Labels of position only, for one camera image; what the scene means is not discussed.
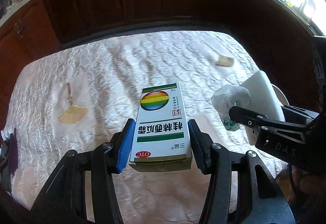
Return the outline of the rainbow medicine box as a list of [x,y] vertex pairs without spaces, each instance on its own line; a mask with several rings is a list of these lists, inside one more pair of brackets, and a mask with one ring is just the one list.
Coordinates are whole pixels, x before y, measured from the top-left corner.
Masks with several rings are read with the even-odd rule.
[[129,165],[138,172],[191,169],[191,142],[179,83],[142,89]]

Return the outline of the white plastic bag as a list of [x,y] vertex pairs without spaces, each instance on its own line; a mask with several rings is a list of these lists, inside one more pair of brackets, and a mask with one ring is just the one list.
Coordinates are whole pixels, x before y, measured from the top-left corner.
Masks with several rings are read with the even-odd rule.
[[217,111],[222,124],[228,131],[237,131],[240,124],[229,116],[229,110],[234,107],[247,108],[251,102],[249,90],[242,86],[224,85],[215,91],[211,97],[211,103]]

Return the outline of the white trash bucket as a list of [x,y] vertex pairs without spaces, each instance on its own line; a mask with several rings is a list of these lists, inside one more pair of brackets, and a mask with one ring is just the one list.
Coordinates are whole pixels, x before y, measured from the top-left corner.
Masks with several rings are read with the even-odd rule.
[[273,90],[277,96],[277,99],[279,100],[281,105],[289,105],[289,101],[287,100],[284,93],[279,89],[276,85],[272,84]]

